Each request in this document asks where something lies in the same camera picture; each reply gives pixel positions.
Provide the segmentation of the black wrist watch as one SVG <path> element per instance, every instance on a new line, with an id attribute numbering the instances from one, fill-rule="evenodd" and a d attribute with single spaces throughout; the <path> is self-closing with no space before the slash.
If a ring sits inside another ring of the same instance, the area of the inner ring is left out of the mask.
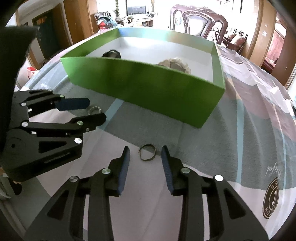
<path id="1" fill-rule="evenodd" d="M 121 59 L 121 54 L 119 51 L 117 50 L 110 50 L 110 51 L 107 51 L 105 52 L 102 57 L 108 57 L 108 58 L 118 58 L 118 59 Z"/>

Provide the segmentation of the striped bed sheet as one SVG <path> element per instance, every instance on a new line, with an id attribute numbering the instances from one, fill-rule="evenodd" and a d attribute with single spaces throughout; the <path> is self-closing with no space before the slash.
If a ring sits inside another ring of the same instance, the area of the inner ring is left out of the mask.
<path id="1" fill-rule="evenodd" d="M 116 240 L 177 240 L 182 197 L 170 194 L 161 161 L 172 157 L 205 177 L 221 175 L 273 237 L 295 205 L 295 115 L 287 90 L 235 51 L 216 45 L 225 92 L 205 123 L 197 128 L 138 105 L 73 84 L 61 58 L 97 35 L 50 60 L 25 85 L 68 98 L 86 97 L 106 122 L 85 132 L 82 156 L 22 183 L 10 204 L 28 228 L 54 193 L 72 176 L 86 178 L 107 167 L 124 147 L 129 168 L 120 197 L 110 198 Z M 142 161 L 138 150 L 153 144 L 156 157 Z"/>

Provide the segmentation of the pile of clothes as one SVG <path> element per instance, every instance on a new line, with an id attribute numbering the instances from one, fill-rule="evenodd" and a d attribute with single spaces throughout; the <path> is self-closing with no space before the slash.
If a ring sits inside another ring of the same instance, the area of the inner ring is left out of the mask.
<path id="1" fill-rule="evenodd" d="M 115 20 L 112 19 L 112 17 L 108 15 L 103 15 L 101 13 L 95 13 L 94 14 L 97 27 L 99 30 L 106 30 L 106 29 L 112 29 L 117 27 L 117 23 Z"/>

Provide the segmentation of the cream wrist watch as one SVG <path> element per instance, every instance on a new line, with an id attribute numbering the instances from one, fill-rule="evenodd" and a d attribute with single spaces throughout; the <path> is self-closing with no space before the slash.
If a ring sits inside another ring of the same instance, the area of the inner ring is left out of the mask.
<path id="1" fill-rule="evenodd" d="M 189 65 L 180 58 L 165 59 L 159 62 L 158 65 L 183 73 L 191 74 L 191 69 L 189 68 Z"/>

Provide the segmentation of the green cardboard box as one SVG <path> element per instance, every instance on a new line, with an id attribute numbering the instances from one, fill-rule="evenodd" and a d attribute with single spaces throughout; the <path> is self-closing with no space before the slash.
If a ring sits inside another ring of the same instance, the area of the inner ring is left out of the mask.
<path id="1" fill-rule="evenodd" d="M 117 50 L 121 59 L 102 57 Z M 159 66 L 180 58 L 191 74 Z M 61 58 L 70 81 L 200 128 L 225 92 L 214 42 L 155 28 L 115 28 Z"/>

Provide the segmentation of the black television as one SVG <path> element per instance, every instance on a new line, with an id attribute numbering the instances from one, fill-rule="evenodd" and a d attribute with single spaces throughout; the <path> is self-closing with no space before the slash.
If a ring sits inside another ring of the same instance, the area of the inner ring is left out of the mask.
<path id="1" fill-rule="evenodd" d="M 127 15 L 146 14 L 147 6 L 127 5 Z"/>

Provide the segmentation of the dark thin ring band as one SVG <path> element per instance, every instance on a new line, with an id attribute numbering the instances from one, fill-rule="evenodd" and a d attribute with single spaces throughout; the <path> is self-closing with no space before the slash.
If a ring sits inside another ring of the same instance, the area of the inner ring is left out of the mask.
<path id="1" fill-rule="evenodd" d="M 142 161 L 151 161 L 156 157 L 157 149 L 153 144 L 145 144 L 138 150 L 139 158 Z"/>

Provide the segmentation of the carved wooden chair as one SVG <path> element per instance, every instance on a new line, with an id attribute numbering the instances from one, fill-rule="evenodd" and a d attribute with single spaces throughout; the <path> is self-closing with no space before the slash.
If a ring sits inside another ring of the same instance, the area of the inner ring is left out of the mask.
<path id="1" fill-rule="evenodd" d="M 228 28 L 224 16 L 208 8 L 175 5 L 170 12 L 170 29 L 221 44 Z"/>

